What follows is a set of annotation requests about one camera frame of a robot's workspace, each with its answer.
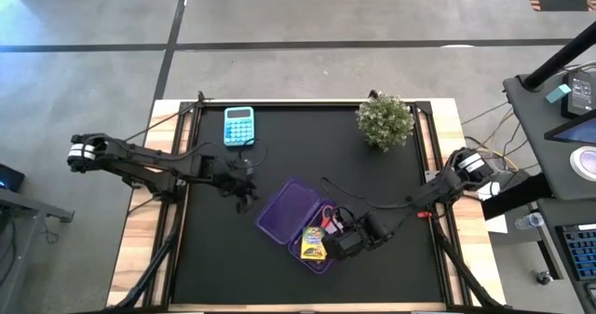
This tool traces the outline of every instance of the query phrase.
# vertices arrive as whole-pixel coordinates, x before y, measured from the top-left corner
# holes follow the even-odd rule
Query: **calculator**
[[[576,280],[596,279],[596,225],[556,226]]]
[[[251,107],[227,108],[223,115],[223,143],[226,146],[254,143],[254,111]]]

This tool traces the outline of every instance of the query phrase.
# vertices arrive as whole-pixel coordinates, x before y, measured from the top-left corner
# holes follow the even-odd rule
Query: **purple plastic container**
[[[311,271],[322,274],[332,264],[332,259],[321,263],[302,260],[300,246],[303,229],[320,225],[321,210],[326,205],[335,206],[332,200],[320,197],[314,189],[292,178],[269,198],[255,224],[278,244],[288,245],[290,254]]]

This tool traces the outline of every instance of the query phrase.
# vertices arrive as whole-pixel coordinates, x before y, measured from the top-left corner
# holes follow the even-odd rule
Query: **gray floor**
[[[166,43],[177,0],[0,0],[0,45]],[[187,0],[180,43],[342,39],[571,37],[588,12],[534,12],[528,0]],[[531,72],[557,47],[394,48],[177,52],[166,99],[353,98],[378,89],[402,97],[453,97],[467,119],[505,100],[503,78]],[[99,309],[130,190],[105,173],[71,174],[70,135],[127,137],[146,125],[162,52],[0,53],[0,162],[27,174],[23,194],[76,210],[40,237],[22,304],[30,313]],[[596,60],[596,50],[582,61]],[[506,109],[464,126],[483,139]],[[500,149],[514,119],[497,134]],[[516,143],[523,141],[519,133]],[[529,147],[512,156],[534,164]],[[566,281],[541,287],[532,245],[495,248],[508,302],[578,312]]]

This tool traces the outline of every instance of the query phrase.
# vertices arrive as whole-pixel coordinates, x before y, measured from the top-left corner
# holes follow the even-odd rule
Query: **green plant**
[[[408,136],[412,135],[410,108],[398,97],[381,93],[361,104],[356,114],[368,144],[378,146],[383,152],[395,144],[404,146]]]

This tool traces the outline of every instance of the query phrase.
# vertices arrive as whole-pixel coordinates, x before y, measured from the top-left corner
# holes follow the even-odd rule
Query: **calculator display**
[[[250,115],[251,115],[250,110],[228,110],[227,111],[228,118],[249,117]]]

